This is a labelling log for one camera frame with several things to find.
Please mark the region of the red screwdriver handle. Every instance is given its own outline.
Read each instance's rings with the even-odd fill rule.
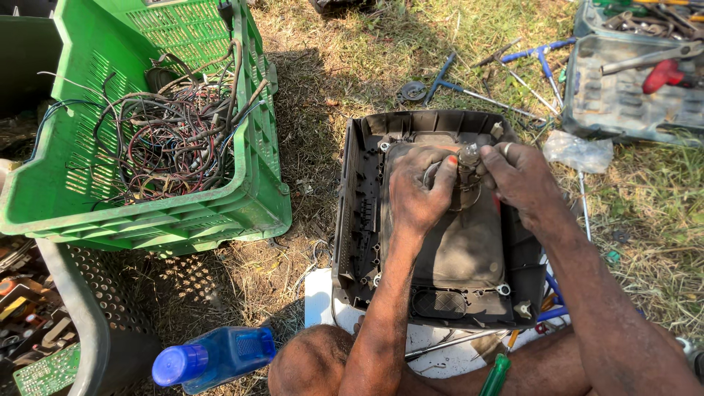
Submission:
[[[674,59],[667,59],[658,63],[643,81],[643,93],[655,93],[663,85],[676,85],[684,78],[684,73],[677,70],[679,64]]]

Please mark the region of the green plastic crate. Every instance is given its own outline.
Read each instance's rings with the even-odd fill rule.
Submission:
[[[172,52],[196,68],[227,49],[227,31],[215,0],[59,0],[55,21],[63,40],[58,74],[101,89],[104,78],[113,101],[147,90],[144,71],[150,58]],[[130,206],[100,203],[115,191],[94,181],[91,172],[117,180],[111,166],[95,158],[92,139],[98,110],[73,105],[44,126],[34,161],[10,172],[0,197],[0,232],[43,237],[89,248],[143,248],[164,255],[217,247],[223,240],[257,240],[285,233],[291,225],[289,188],[281,182],[272,96],[276,72],[263,55],[261,36],[246,2],[233,1],[234,36],[243,44],[237,101],[246,103],[266,77],[272,82],[234,137],[235,174],[226,186]],[[211,66],[208,72],[221,69]],[[103,100],[93,92],[57,78],[52,96]],[[112,150],[115,132],[105,122],[99,137]]]

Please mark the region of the forearm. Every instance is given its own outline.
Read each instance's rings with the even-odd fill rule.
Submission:
[[[638,314],[569,211],[548,216],[534,232],[560,283],[582,365],[597,393],[700,392],[684,360]]]
[[[384,273],[367,309],[340,385],[340,395],[394,395],[405,364],[408,298],[422,236],[393,234]]]

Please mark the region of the blue bottle cap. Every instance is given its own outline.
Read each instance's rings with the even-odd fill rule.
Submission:
[[[161,351],[151,367],[154,382],[171,386],[198,378],[208,365],[208,351],[203,345],[188,344]]]

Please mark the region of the dry grass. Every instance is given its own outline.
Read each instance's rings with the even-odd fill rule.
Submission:
[[[307,1],[275,0],[252,10],[279,76],[277,133],[294,212],[294,227],[279,243],[290,249],[227,242],[195,258],[151,257],[144,266],[133,265],[124,275],[134,278],[163,344],[184,342],[218,326],[256,326],[267,317],[274,319],[279,343],[300,330],[303,302],[294,283],[310,263],[314,241],[326,240],[334,230],[347,118],[416,109],[396,102],[399,87],[409,80],[432,81],[452,51],[458,52],[458,61],[446,78],[483,92],[477,71],[468,64],[517,36],[524,37],[521,49],[569,37],[576,7],[563,0],[394,0],[366,13],[323,19]],[[548,60],[555,63],[568,53],[554,51]],[[511,66],[546,98],[553,97],[536,61],[523,59]],[[490,85],[497,100],[546,113],[505,72],[497,72]],[[447,89],[436,94],[432,107],[498,110]],[[532,142],[539,131],[521,133]],[[608,173],[586,180],[595,243],[603,254],[620,253],[612,270],[624,289],[650,320],[698,342],[704,341],[703,166],[701,151],[644,143],[617,147]],[[578,196],[575,172],[560,165],[553,169],[562,187]],[[629,244],[613,241],[610,233],[616,228],[631,234]],[[220,304],[206,299],[213,291]],[[265,379],[263,369],[206,394],[266,395]],[[139,394],[181,392],[145,383]]]

